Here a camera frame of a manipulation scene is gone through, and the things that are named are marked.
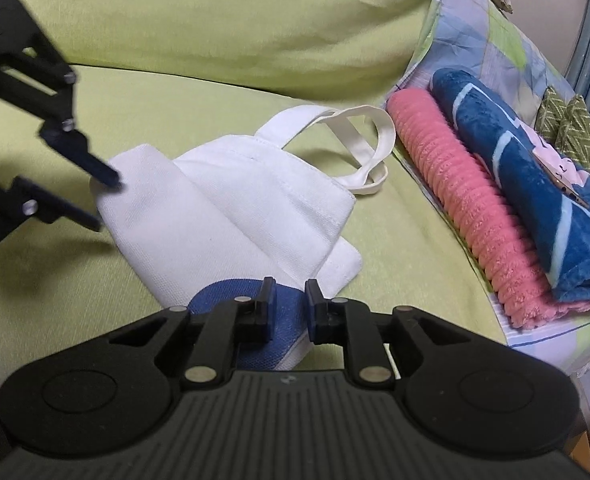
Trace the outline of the white canvas shopping bag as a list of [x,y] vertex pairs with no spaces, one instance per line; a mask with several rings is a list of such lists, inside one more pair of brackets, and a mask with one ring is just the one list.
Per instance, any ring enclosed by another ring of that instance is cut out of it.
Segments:
[[[289,153],[298,134],[324,125],[357,163],[332,177]],[[278,283],[272,340],[240,359],[248,370],[289,370],[309,352],[302,290],[316,280],[335,296],[362,258],[342,236],[360,195],[378,192],[396,140],[390,116],[362,105],[299,105],[251,136],[229,134],[177,158],[142,144],[114,157],[118,188],[93,185],[120,252],[165,308],[208,311]]]

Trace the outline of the pink ribbed folded towel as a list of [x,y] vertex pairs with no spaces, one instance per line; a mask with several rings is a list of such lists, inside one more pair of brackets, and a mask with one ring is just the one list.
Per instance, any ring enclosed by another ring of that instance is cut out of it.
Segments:
[[523,222],[481,162],[464,148],[428,91],[399,90],[386,110],[410,159],[484,271],[512,327],[530,330],[590,311],[590,301],[553,298]]

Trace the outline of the blue patterned folded blanket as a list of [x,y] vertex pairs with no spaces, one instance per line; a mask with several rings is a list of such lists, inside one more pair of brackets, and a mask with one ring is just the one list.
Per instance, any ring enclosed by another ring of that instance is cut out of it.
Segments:
[[465,70],[436,70],[429,89],[522,219],[553,297],[590,301],[590,174]]

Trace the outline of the green zigzag pattern cushion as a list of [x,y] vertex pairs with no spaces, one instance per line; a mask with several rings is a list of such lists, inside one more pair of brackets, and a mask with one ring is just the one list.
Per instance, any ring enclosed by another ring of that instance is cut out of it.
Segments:
[[546,88],[537,111],[534,130],[582,168],[590,172],[590,112],[583,96],[568,102],[553,88]]

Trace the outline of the pastel patchwork quilt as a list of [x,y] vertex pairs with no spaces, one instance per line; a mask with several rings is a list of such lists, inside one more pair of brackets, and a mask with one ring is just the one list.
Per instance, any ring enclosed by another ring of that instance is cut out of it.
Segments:
[[[470,70],[530,124],[546,88],[554,88],[566,101],[575,95],[563,75],[491,0],[432,0],[421,41],[395,88],[425,88],[432,73],[446,66]],[[489,292],[488,299],[509,346],[569,375],[590,370],[590,312],[514,330],[496,294]]]

